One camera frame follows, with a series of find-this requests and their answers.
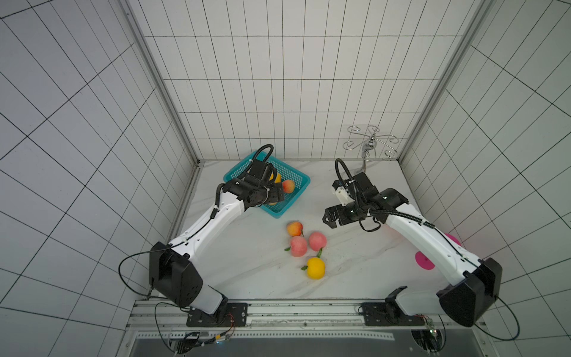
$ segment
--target red wire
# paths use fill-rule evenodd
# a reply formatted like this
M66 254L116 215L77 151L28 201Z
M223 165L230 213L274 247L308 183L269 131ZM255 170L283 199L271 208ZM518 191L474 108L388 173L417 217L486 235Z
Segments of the red wire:
M231 319L231 321L232 321L232 324L230 325L230 328L234 328L234 329L232 330L232 333L230 334L230 336L228 336L228 338L230 338L230 337L234 334L234 331L236 331L236 324L235 324L235 321L236 321L236 320L234 319L234 316L233 316L232 314L228 313L228 315L230 315L230 319Z

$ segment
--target white tiled wall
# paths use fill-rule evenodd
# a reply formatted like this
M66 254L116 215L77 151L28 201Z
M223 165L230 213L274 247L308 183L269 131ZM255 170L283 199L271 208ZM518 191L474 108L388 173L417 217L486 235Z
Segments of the white tiled wall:
M498 0L401 161L426 217L502 265L502 357L571 349L570 7Z
M114 0L0 17L1 354L114 356L190 153Z
M479 4L128 1L206 159L261 143L278 158L357 157L342 148L351 125L378 125L404 147Z

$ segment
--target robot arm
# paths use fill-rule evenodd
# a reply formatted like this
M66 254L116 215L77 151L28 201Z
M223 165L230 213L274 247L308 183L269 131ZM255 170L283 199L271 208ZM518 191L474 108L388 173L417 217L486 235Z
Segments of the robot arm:
M269 153L257 160L266 148ZM203 284L195 265L204 249L248 208L284 200L282 184L275 182L278 172L266 162L273 148L262 146L238 177L220 184L214 205L183 234L168 245L158 242L151 249L149 284L179 307L192 306L217 321L225 316L226 297Z
M195 307L215 321L226 315L227 298L203 283L195 264L201 252L249 207L283 201L282 184L270 180L272 174L277 177L277 171L272 164L256 159L267 147L273 148L260 148L238 177L217 188L215 204L191 227L168 246L159 242L151 249L150 285L179 307ZM335 228L337 223L345 225L372 217L379 226L387 224L423 252L449 282L431 290L400 287L386 301L394 301L395 308L406 315L444 312L457 323L472 326L496 300L501 266L491 258L482 261L451 242L396 190L378 192L365 173L353 177L343 161L337 162L349 178L342 180L337 170L333 189L341 204L327 208L323 222Z
M337 163L344 167L347 180L341 178ZM501 266L492 258L483 261L452 242L393 188L378 192L365 173L353 177L340 159L336 160L336 171L338 180L333 183L333 190L341 204L325 210L325 224L335 228L337 223L345 225L369 217L379 226L385 223L414 244L449 283L431 290L395 290L391 295L398 309L406 315L446 313L463 326L474 325L496 301Z

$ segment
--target black mounting plate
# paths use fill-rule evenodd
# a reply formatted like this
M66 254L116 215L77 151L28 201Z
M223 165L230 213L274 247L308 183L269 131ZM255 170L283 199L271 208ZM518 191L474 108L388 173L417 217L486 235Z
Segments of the black mounting plate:
M234 325L241 327L246 325L246 317L248 317L247 303L228 303L226 313L232 314L234 317ZM230 316L226 316L220 324L211 315L203 313L201 310L191 310L188 313L186 326L188 327L230 327Z
M362 303L359 310L365 317L365 326L424 326L424 319L407 316L400 310L398 316L391 319L386 303Z

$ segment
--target pink object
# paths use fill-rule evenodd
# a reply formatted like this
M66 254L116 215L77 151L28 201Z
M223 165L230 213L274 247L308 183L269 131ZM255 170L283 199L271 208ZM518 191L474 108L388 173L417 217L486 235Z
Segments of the pink object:
M448 233L444 233L444 235L453 240L457 245L461 246L460 241L455 236Z
M420 265L422 269L430 270L434 269L434 263L427 258L422 252L416 252L415 254L416 263Z
M321 248L325 248L327 245L327 238L323 233L313 232L309 236L309 246L315 251L319 251Z
M307 241L302 236L295 236L289 240L292 256L303 256L307 252Z
M450 238L452 241L454 241L454 243L456 243L457 245L461 245L460 241L453 235L450 235L448 233L445 233L445 235ZM415 260L416 263L422 268L422 269L426 269L426 270L431 270L434 269L434 263L432 263L430 261L430 259L428 259L426 257L426 255L424 255L422 252L416 252L415 254Z

